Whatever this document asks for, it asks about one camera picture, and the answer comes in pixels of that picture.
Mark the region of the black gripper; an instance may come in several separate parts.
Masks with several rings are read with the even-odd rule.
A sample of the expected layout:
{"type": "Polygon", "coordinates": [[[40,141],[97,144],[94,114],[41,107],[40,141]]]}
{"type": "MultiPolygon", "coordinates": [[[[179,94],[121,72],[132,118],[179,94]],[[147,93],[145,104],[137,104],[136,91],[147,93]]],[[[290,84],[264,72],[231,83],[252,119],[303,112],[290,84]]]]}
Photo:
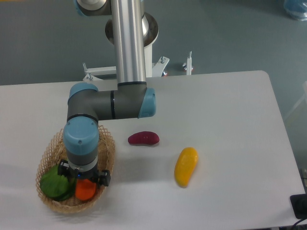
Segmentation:
{"type": "Polygon", "coordinates": [[[98,171],[98,166],[95,165],[92,169],[88,171],[81,172],[80,170],[73,170],[69,167],[67,160],[61,160],[58,165],[58,175],[65,176],[69,181],[73,179],[85,180],[88,179],[99,186],[108,187],[111,181],[110,170],[98,171]]]}

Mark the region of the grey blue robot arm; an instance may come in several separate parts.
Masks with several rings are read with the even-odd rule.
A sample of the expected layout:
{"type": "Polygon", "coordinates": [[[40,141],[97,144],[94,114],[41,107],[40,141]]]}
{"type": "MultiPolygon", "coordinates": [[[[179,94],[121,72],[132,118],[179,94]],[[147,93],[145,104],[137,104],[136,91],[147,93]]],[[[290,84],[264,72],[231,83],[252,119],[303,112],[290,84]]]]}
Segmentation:
{"type": "Polygon", "coordinates": [[[155,91],[146,83],[142,3],[113,0],[111,15],[118,87],[99,91],[86,82],[72,86],[63,130],[67,159],[58,166],[58,175],[103,186],[109,185],[111,173],[98,169],[99,121],[152,117],[156,112],[155,91]]]}

